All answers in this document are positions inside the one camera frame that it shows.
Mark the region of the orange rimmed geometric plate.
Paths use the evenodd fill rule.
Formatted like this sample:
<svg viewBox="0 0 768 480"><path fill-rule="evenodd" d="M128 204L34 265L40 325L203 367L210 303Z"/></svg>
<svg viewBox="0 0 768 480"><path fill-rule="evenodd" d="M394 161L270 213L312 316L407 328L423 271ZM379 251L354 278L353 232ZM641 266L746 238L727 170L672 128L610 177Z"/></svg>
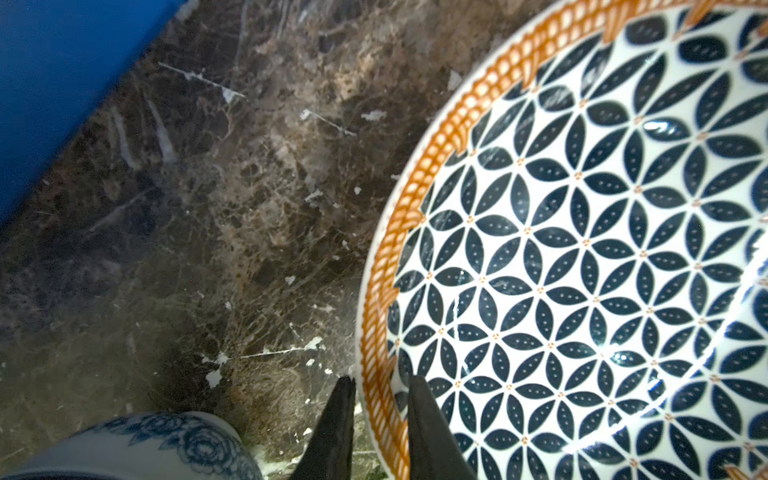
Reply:
<svg viewBox="0 0 768 480"><path fill-rule="evenodd" d="M767 475L767 5L559 1L429 126L374 236L357 376L480 479Z"/></svg>

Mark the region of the blue plastic bin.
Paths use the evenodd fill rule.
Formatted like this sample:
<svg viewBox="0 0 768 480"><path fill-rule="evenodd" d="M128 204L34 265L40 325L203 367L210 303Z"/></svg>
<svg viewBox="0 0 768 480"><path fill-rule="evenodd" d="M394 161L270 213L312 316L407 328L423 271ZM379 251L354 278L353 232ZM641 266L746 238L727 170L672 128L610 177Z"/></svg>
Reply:
<svg viewBox="0 0 768 480"><path fill-rule="evenodd" d="M179 1L1 4L1 219L163 30Z"/></svg>

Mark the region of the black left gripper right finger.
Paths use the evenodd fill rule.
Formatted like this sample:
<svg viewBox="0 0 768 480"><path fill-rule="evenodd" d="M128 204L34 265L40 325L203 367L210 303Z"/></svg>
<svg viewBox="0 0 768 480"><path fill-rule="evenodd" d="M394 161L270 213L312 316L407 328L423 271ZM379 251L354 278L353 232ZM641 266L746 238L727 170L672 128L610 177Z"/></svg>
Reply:
<svg viewBox="0 0 768 480"><path fill-rule="evenodd" d="M408 392L411 479L475 479L427 381L412 376Z"/></svg>

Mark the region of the blue floral ceramic bowl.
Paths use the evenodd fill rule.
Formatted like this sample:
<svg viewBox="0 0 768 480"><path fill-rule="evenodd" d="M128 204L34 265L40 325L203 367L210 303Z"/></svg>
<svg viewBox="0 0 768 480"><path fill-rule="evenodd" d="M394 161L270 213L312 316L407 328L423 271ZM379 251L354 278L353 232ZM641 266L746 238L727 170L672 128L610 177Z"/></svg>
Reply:
<svg viewBox="0 0 768 480"><path fill-rule="evenodd" d="M233 427L204 412L131 414L34 455L7 479L260 479Z"/></svg>

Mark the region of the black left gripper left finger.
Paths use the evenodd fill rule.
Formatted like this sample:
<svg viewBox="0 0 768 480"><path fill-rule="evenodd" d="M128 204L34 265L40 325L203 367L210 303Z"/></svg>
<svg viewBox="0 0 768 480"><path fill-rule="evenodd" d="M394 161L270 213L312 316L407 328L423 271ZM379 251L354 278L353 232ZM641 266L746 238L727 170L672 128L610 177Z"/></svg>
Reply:
<svg viewBox="0 0 768 480"><path fill-rule="evenodd" d="M351 478L355 389L351 377L338 379L292 480Z"/></svg>

